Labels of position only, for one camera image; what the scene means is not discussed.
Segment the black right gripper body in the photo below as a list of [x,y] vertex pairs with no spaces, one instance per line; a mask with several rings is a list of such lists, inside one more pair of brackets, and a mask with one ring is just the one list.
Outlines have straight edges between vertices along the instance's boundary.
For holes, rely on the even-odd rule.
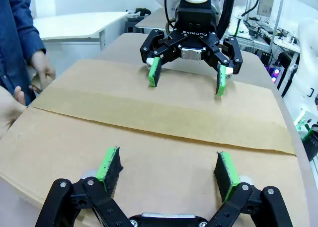
[[203,60],[202,37],[217,37],[218,11],[212,0],[180,0],[174,31],[179,34],[180,57]]

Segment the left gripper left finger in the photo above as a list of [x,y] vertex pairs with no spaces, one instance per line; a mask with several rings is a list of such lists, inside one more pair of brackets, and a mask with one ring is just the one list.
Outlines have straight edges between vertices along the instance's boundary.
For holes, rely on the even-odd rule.
[[53,182],[40,211],[37,227],[73,227],[82,209],[91,209],[104,227],[130,227],[128,217],[112,198],[123,170],[119,147],[109,148],[97,173],[76,183]]

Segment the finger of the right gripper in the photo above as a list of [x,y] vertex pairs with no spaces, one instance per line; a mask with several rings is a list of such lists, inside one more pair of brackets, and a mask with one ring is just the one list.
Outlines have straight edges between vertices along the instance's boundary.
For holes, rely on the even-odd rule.
[[237,75],[243,58],[236,38],[225,38],[220,43],[217,37],[202,37],[203,60],[217,72],[216,95],[222,96],[226,89],[226,79]]
[[167,37],[158,29],[153,29],[149,33],[140,48],[140,53],[145,64],[147,59],[153,59],[148,75],[150,86],[157,87],[162,65],[179,57],[178,44],[179,34],[177,31],[173,31]]

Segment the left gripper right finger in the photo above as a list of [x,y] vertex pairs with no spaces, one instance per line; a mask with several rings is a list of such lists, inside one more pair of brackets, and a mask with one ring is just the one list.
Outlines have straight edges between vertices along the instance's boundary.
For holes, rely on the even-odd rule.
[[256,227],[291,227],[287,207],[280,190],[266,186],[262,190],[240,179],[231,156],[218,152],[214,176],[222,205],[207,222],[208,227],[231,227],[240,214],[250,215]]

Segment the person's left hand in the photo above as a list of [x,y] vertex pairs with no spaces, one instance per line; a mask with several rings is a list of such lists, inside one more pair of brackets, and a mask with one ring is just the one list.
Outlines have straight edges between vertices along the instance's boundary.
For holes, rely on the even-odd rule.
[[28,63],[37,72],[40,82],[40,87],[35,87],[31,84],[29,88],[33,91],[43,91],[55,79],[55,69],[50,65],[48,58],[42,50],[36,51]]

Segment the person's right hand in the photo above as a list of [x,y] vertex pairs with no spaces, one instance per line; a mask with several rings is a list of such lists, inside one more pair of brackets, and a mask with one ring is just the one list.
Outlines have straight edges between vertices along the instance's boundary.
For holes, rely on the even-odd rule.
[[25,95],[20,86],[15,88],[13,95],[0,87],[0,138],[25,111],[25,104]]

